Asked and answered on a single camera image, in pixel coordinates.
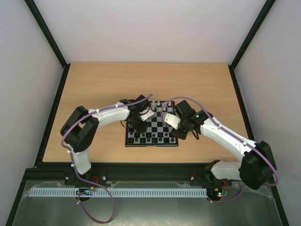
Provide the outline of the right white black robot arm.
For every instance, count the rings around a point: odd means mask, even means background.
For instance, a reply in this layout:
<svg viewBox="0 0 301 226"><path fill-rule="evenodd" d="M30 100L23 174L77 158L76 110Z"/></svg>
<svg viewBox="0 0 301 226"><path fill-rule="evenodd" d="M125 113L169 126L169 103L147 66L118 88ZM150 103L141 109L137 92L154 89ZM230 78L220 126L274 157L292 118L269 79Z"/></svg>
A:
<svg viewBox="0 0 301 226"><path fill-rule="evenodd" d="M270 145L245 138L220 123L207 110L196 112L186 100L175 106L175 114L167 113L163 121L171 126L173 135L185 140L188 133L196 139L200 135L217 142L236 158L237 162L216 160L210 163L205 173L208 183L214 185L222 179L242 181L253 190L268 185L277 169Z"/></svg>

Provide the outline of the black white chess board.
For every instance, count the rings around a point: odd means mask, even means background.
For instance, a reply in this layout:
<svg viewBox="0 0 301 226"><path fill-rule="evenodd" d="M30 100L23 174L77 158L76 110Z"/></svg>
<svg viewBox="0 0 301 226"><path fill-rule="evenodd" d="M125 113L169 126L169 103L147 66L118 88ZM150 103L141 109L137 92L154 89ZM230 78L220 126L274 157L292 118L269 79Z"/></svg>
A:
<svg viewBox="0 0 301 226"><path fill-rule="evenodd" d="M175 114L174 101L169 102L165 108L162 107L163 104L164 101L152 100L151 110L155 114L145 120L148 127L144 133L136 131L130 123L126 124L125 147L178 146L178 138L172 133L173 127L164 123L161 118L161 113Z"/></svg>

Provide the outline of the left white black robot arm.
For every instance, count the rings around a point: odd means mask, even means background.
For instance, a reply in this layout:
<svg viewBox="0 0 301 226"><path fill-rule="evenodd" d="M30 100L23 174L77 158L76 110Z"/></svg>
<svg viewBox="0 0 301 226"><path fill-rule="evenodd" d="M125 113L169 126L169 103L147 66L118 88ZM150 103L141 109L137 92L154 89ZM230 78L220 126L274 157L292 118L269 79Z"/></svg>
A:
<svg viewBox="0 0 301 226"><path fill-rule="evenodd" d="M92 144L98 128L116 121L126 121L138 133L147 130L146 119L153 115L149 98L140 95L135 100L122 99L117 103L100 108L77 107L61 128L61 146L71 156L71 166L84 175L91 169L88 148Z"/></svg>

